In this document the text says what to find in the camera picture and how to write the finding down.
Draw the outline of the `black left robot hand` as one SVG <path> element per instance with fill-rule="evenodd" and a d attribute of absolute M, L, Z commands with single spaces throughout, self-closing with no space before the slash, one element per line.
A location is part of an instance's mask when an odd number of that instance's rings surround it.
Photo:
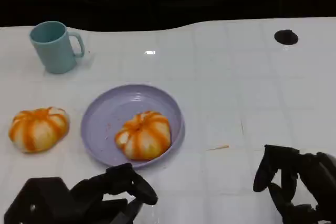
<path fill-rule="evenodd" d="M 130 163 L 77 183 L 70 194 L 76 203 L 76 223 L 133 223 L 144 204 L 158 196 Z"/>

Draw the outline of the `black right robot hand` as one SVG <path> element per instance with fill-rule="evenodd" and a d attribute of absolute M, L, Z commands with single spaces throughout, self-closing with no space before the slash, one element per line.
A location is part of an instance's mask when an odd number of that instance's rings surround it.
<path fill-rule="evenodd" d="M 300 179 L 317 201 L 295 206 L 291 201 Z M 322 152 L 301 154 L 298 149 L 265 145 L 253 190 L 269 190 L 283 223 L 335 223 L 335 157 Z"/>

